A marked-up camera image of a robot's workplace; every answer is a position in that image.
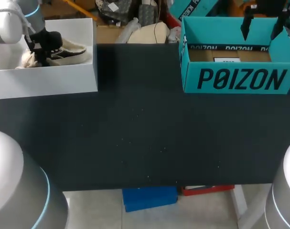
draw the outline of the white box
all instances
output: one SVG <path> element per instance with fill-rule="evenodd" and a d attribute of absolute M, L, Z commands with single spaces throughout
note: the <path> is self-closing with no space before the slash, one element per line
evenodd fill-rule
<path fill-rule="evenodd" d="M 0 99 L 52 94 L 97 92 L 96 25 L 92 19 L 46 21 L 47 31 L 85 45 L 92 58 L 76 65 L 15 69 L 28 48 L 24 37 L 17 44 L 0 44 Z"/>

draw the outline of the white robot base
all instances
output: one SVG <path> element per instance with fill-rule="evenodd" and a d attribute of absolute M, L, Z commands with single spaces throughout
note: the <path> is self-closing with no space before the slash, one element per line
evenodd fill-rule
<path fill-rule="evenodd" d="M 0 229 L 65 229 L 65 196 L 19 144 L 0 132 Z"/>

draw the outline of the black tabletop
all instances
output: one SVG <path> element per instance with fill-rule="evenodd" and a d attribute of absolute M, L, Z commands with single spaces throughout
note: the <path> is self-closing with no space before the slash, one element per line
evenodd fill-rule
<path fill-rule="evenodd" d="M 176 45 L 99 45 L 98 93 L 0 100 L 62 190 L 272 182 L 290 95 L 185 94 Z"/>

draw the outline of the red object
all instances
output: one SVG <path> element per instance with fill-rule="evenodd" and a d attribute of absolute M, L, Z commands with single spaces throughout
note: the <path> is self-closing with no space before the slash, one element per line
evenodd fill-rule
<path fill-rule="evenodd" d="M 166 24 L 168 25 L 168 27 L 170 29 L 177 27 L 177 26 L 181 27 L 179 20 L 176 19 L 174 16 L 172 16 L 169 12 L 167 12 L 167 14 L 166 14 Z"/>
<path fill-rule="evenodd" d="M 209 188 L 199 188 L 199 189 L 185 189 L 182 187 L 182 193 L 184 196 L 193 196 L 193 195 L 200 195 L 206 194 L 211 192 L 222 192 L 234 189 L 235 185 L 223 185 L 223 186 L 214 186 Z"/>

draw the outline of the teal box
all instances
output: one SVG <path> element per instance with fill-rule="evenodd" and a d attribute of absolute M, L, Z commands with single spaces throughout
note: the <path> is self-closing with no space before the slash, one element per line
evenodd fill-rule
<path fill-rule="evenodd" d="M 218 0 L 176 0 L 170 7 L 170 13 L 182 21 L 183 17 L 205 17 Z"/>
<path fill-rule="evenodd" d="M 243 18 L 184 17 L 179 44 L 186 93 L 287 94 L 290 89 L 290 38 L 284 29 L 273 41 L 277 18 L 255 18 L 247 40 Z M 269 52 L 271 62 L 192 62 L 188 49 Z"/>

